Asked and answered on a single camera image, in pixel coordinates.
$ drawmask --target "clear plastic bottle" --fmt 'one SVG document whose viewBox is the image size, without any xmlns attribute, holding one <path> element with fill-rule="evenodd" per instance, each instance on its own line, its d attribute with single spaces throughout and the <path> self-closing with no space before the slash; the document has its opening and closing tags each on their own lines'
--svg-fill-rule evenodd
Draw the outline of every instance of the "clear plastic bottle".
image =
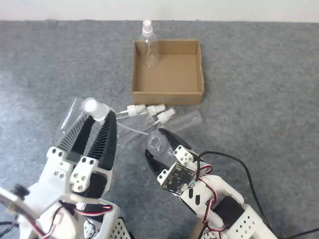
<svg viewBox="0 0 319 239">
<path fill-rule="evenodd" d="M 144 20 L 142 34 L 140 36 L 141 55 L 148 67 L 155 67 L 159 62 L 158 39 L 153 32 L 152 21 Z"/>
</svg>

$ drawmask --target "white bottle cap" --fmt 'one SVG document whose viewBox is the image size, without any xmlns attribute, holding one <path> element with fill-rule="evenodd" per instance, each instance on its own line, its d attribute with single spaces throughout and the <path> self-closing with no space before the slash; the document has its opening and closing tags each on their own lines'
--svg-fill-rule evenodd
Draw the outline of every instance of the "white bottle cap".
<svg viewBox="0 0 319 239">
<path fill-rule="evenodd" d="M 150 37 L 153 35 L 153 27 L 152 27 L 151 20 L 144 20 L 143 21 L 142 35 L 144 37 Z"/>
<path fill-rule="evenodd" d="M 82 109 L 84 112 L 89 113 L 96 121 L 103 121 L 111 110 L 110 107 L 98 102 L 94 98 L 85 99 Z"/>
<path fill-rule="evenodd" d="M 154 116 L 160 112 L 166 110 L 166 106 L 164 104 L 157 105 L 157 106 L 147 106 L 147 109 L 151 116 Z"/>
<path fill-rule="evenodd" d="M 176 114 L 176 110 L 174 108 L 170 108 L 169 110 L 162 112 L 158 115 L 159 121 L 164 124 L 166 123 L 170 118 L 172 118 Z"/>
<path fill-rule="evenodd" d="M 127 106 L 129 116 L 135 116 L 138 113 L 142 112 L 146 108 L 145 105 L 130 105 Z"/>
</svg>

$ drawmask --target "cardboard box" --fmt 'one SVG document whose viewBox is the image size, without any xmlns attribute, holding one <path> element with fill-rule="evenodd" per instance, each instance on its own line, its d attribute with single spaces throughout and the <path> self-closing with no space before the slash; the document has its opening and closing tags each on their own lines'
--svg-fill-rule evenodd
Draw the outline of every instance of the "cardboard box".
<svg viewBox="0 0 319 239">
<path fill-rule="evenodd" d="M 159 40 L 159 63 L 149 68 L 134 45 L 134 104 L 197 105 L 204 93 L 198 40 Z"/>
</svg>

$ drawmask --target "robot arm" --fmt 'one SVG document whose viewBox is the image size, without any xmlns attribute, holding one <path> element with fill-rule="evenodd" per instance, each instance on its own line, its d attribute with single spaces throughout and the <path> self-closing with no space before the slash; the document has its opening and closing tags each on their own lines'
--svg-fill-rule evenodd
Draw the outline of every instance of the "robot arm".
<svg viewBox="0 0 319 239">
<path fill-rule="evenodd" d="M 201 239 L 277 239 L 258 214 L 244 204 L 244 198 L 233 187 L 216 175 L 200 171 L 196 180 L 196 160 L 201 160 L 191 147 L 174 133 L 159 129 L 166 135 L 178 162 L 170 168 L 162 164 L 146 150 L 146 158 L 155 173 L 160 187 L 178 196 L 198 218 L 203 219 L 205 229 Z M 200 162 L 201 168 L 206 164 Z M 218 196 L 224 198 L 214 202 Z"/>
<path fill-rule="evenodd" d="M 37 183 L 15 192 L 0 188 L 0 201 L 20 215 L 20 239 L 108 239 L 113 233 L 125 233 L 130 239 L 119 207 L 101 199 L 112 178 L 115 113 L 93 98 L 82 107 L 77 121 L 49 148 Z M 95 122 L 101 127 L 84 155 Z"/>
</svg>

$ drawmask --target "gray carpet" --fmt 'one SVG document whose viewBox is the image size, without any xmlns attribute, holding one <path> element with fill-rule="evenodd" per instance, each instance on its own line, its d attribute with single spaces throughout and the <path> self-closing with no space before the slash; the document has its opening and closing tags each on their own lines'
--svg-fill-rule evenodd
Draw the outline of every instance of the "gray carpet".
<svg viewBox="0 0 319 239">
<path fill-rule="evenodd" d="M 132 103 L 134 21 L 0 22 L 0 185 L 34 183 L 73 96 L 116 110 Z M 319 227 L 319 24 L 154 22 L 159 38 L 198 38 L 205 95 L 201 128 L 182 134 L 197 152 L 241 158 L 278 236 Z M 118 152 L 111 190 L 137 239 L 187 238 L 196 217 L 163 191 L 140 140 Z M 207 157 L 255 210 L 244 170 Z M 0 220 L 12 216 L 0 207 Z M 317 235 L 303 237 L 318 238 Z M 17 230 L 4 238 L 17 238 Z"/>
</svg>

